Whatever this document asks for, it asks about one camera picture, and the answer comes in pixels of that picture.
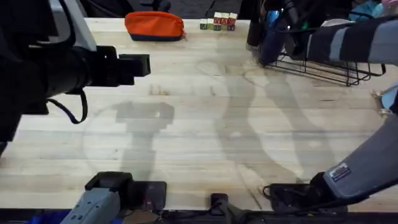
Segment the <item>orange pouch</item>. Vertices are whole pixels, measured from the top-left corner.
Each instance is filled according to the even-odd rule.
[[[124,25],[133,40],[177,41],[184,36],[182,19],[167,12],[130,12]]]

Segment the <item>label sticker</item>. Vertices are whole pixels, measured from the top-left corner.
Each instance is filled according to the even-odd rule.
[[[329,176],[334,182],[341,180],[342,178],[346,177],[348,174],[351,173],[351,170],[347,166],[347,164],[342,163],[338,167],[334,168],[332,171],[329,172]]]

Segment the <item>wooden table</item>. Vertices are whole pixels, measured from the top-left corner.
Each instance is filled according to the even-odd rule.
[[[71,124],[58,108],[23,117],[0,159],[1,208],[70,208],[99,171],[168,183],[166,209],[204,209],[212,192],[269,210],[259,192],[274,182],[308,181],[342,160],[381,125],[372,89],[263,69],[245,49],[248,21],[234,32],[200,30],[187,40],[133,42],[122,19],[87,19],[98,45],[150,54],[152,73],[135,86],[86,88],[89,118]],[[56,97],[80,115],[76,96]],[[398,211],[391,188],[351,211]]]

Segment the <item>wire basket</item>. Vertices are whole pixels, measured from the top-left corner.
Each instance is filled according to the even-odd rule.
[[[285,52],[279,55],[276,62],[268,66],[346,86],[359,85],[360,81],[368,81],[372,76],[380,77],[386,73],[384,64],[296,61],[290,59]]]

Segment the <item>blue object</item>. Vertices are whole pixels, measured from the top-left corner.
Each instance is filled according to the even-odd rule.
[[[375,17],[375,18],[379,17],[379,16],[382,14],[383,10],[384,10],[383,5],[382,5],[381,3],[378,4],[378,5],[373,9],[372,16]]]
[[[266,66],[276,62],[284,48],[286,33],[276,32],[276,30],[286,30],[283,21],[274,21],[268,28],[266,36],[263,38],[260,48],[259,62]]]
[[[32,217],[26,224],[60,224],[69,212],[70,210],[45,212],[41,215]],[[122,224],[122,222],[122,220],[112,220],[112,224]]]
[[[269,11],[267,14],[266,28],[271,27],[271,24],[279,17],[278,11]]]
[[[393,104],[398,92],[398,82],[394,84],[395,88],[389,90],[381,96],[381,105],[385,109],[389,109]]]
[[[377,5],[378,5],[378,3],[376,3],[372,0],[368,0],[364,4],[360,4],[360,5],[356,6],[353,9],[353,12],[360,12],[360,13],[368,14],[371,16],[373,13],[373,10],[376,8]],[[351,21],[363,21],[363,20],[367,20],[369,18],[366,16],[358,16],[358,15],[350,14],[349,19]]]

